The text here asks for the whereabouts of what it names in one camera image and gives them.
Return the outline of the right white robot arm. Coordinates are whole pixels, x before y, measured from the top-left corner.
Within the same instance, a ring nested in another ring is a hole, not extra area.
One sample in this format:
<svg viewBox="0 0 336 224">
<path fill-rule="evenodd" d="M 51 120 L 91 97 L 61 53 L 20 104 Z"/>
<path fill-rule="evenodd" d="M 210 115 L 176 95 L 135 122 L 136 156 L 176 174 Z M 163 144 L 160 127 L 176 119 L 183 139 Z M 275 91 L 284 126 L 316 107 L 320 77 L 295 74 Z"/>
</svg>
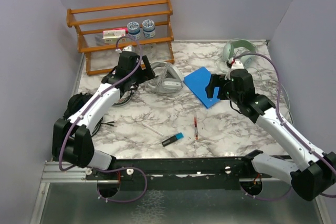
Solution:
<svg viewBox="0 0 336 224">
<path fill-rule="evenodd" d="M 255 91 L 252 75 L 245 69 L 235 69 L 228 76 L 212 74 L 205 88 L 217 97 L 237 105 L 240 113 L 268 132 L 289 154 L 292 162 L 277 159 L 262 151 L 245 156 L 241 171 L 246 177 L 266 174 L 291 185 L 304 200 L 312 201 L 335 184 L 335 153 L 326 153 L 307 140 L 289 124 L 276 105 Z"/>
</svg>

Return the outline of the black blue headphones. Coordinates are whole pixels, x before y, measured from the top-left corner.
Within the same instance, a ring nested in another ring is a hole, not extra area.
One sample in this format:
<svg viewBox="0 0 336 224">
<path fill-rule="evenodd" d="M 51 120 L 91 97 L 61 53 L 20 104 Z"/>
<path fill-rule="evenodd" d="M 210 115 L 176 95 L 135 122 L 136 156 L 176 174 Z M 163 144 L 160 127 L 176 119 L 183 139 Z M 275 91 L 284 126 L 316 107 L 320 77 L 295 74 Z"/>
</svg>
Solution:
<svg viewBox="0 0 336 224">
<path fill-rule="evenodd" d="M 91 93 L 82 93 L 82 92 L 73 95 L 68 101 L 67 108 L 63 114 L 63 119 L 67 120 L 70 116 L 77 113 L 91 99 L 92 96 L 93 94 Z M 114 127 L 114 121 L 103 123 L 103 118 L 101 118 L 94 127 L 91 136 L 95 136 L 99 132 L 103 124 Z"/>
</svg>

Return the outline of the black white headphones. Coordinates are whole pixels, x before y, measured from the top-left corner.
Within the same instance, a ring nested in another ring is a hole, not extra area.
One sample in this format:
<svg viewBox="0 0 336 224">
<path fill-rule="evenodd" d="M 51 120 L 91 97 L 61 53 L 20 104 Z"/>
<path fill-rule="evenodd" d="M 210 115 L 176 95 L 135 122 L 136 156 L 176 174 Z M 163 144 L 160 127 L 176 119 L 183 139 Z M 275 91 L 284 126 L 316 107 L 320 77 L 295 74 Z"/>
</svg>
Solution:
<svg viewBox="0 0 336 224">
<path fill-rule="evenodd" d="M 120 106 L 124 106 L 126 105 L 127 103 L 130 102 L 132 96 L 135 94 L 135 92 L 137 91 L 137 88 L 131 88 L 129 90 L 129 94 L 125 97 L 125 98 L 122 98 L 120 99 L 117 103 L 115 103 L 113 106 L 114 107 L 120 107 Z"/>
</svg>

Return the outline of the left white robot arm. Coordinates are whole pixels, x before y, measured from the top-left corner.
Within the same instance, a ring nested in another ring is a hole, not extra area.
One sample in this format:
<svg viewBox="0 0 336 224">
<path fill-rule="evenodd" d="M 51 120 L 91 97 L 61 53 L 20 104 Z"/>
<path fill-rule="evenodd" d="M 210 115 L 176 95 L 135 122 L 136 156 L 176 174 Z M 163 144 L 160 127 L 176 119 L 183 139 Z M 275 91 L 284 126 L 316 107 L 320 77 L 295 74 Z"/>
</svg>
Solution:
<svg viewBox="0 0 336 224">
<path fill-rule="evenodd" d="M 147 56 L 132 51 L 120 53 L 117 66 L 103 77 L 94 95 L 68 119 L 58 119 L 53 129 L 53 157 L 80 168 L 95 168 L 104 179 L 115 175 L 115 157 L 96 150 L 91 134 L 105 113 L 132 86 L 155 77 Z"/>
</svg>

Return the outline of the grey white headphones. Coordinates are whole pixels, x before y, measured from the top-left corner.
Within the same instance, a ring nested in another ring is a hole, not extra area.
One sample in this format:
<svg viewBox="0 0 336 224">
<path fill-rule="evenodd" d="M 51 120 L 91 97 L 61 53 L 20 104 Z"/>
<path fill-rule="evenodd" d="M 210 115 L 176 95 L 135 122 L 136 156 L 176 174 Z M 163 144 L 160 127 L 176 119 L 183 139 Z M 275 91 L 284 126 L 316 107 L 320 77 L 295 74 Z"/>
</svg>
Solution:
<svg viewBox="0 0 336 224">
<path fill-rule="evenodd" d="M 150 64 L 152 70 L 159 68 L 160 74 L 146 84 L 146 87 L 154 93 L 171 94 L 182 90 L 184 76 L 173 64 L 157 61 Z"/>
</svg>

